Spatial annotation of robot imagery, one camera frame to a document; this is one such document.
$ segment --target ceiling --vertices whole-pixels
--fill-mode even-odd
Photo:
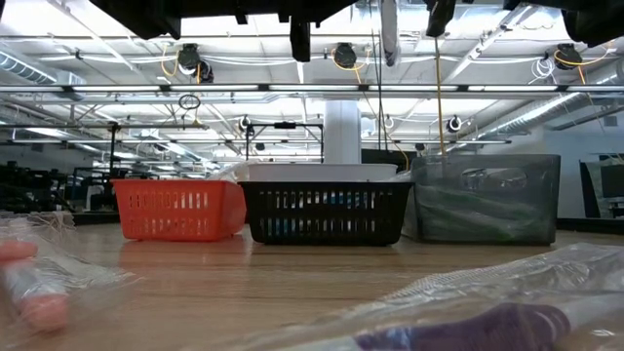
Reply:
[[[142,40],[87,0],[66,1],[74,19],[53,7],[46,0],[8,0],[0,23],[0,51],[10,50],[23,55],[28,62],[44,71],[68,71],[83,78],[87,84],[189,84],[191,78],[179,71],[174,76],[163,72],[165,68],[175,70],[176,51],[181,43],[197,43],[200,54],[214,71],[214,82],[225,83],[315,83],[315,84],[357,84],[354,71],[341,70],[332,61],[331,52],[337,43],[349,42],[359,57],[362,69],[361,82],[376,84],[374,59],[371,57],[371,29],[379,28],[378,13],[373,18],[368,9],[347,8],[324,21],[320,28],[312,29],[312,59],[297,68],[292,60],[289,39],[290,27],[280,24],[277,16],[252,16],[248,25],[238,25],[234,18],[185,19],[182,22],[182,39],[178,42],[169,37]],[[561,16],[552,9],[538,9],[522,16],[509,30],[497,33],[496,29],[507,16],[499,5],[459,6],[454,19],[448,25],[448,33],[440,38],[441,74],[446,84],[560,84],[578,82],[576,70],[561,71],[548,67],[537,67],[545,53],[552,55],[560,43],[571,43]],[[394,67],[385,64],[381,70],[383,84],[435,84],[435,43],[424,36],[428,13],[424,6],[404,7],[399,14],[401,62]],[[87,25],[92,32],[78,21]],[[488,43],[490,35],[495,40]],[[472,56],[465,66],[459,63],[477,46],[483,47]],[[585,59],[600,59],[587,66],[585,73],[591,79],[592,73],[601,66],[620,57],[624,48],[621,40],[588,49],[584,44],[575,44],[575,49]],[[134,69],[116,58],[118,53],[129,61]],[[2,84],[31,84],[13,73],[0,70]],[[211,94],[202,98],[215,103],[205,103],[195,113],[186,116],[185,123],[197,119],[208,130],[164,130],[160,137],[169,138],[235,138],[241,116],[252,121],[272,123],[276,121],[297,121],[322,123],[325,113],[322,97],[282,97],[270,102],[231,103],[218,102],[229,94]],[[246,94],[247,98],[266,98],[264,94]],[[21,101],[37,104],[37,99],[28,95],[15,96]],[[358,105],[364,117],[374,118],[378,112],[378,96],[369,96],[370,101],[358,97]],[[518,98],[444,98],[442,100],[445,119],[453,115],[469,120],[464,128],[484,127],[492,120],[513,111],[528,100]],[[108,123],[117,120],[122,124],[182,123],[181,112],[172,118],[164,103],[145,104],[75,104],[74,114],[81,115],[80,123]],[[69,104],[42,104],[40,108],[64,120],[70,118]],[[389,133],[394,139],[410,137],[436,138],[438,102],[434,99],[392,98],[383,99],[384,113],[393,120]],[[89,137],[106,137],[106,131],[95,131]],[[305,131],[268,131],[267,138],[305,138]],[[237,156],[237,148],[231,145],[185,145],[201,157],[218,160]],[[284,145],[267,146],[261,154],[283,155]],[[313,154],[319,152],[314,142],[290,146],[288,154]]]

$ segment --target table surface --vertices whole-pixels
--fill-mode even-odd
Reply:
[[[41,350],[195,350],[308,322],[370,302],[432,273],[484,267],[569,244],[624,245],[624,237],[558,234],[552,247],[424,245],[275,247],[247,231],[219,243],[129,242],[119,225],[79,228],[79,252],[143,277],[114,308],[39,338]]]

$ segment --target purple object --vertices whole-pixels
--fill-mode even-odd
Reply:
[[[363,350],[547,351],[569,332],[566,315],[556,307],[503,303],[460,322],[392,328],[354,339]]]

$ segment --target gray bin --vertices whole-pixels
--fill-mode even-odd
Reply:
[[[406,234],[429,242],[551,244],[560,167],[558,155],[414,159]]]

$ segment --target black basket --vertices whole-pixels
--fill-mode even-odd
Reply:
[[[409,182],[242,182],[263,244],[386,246],[399,241]]]

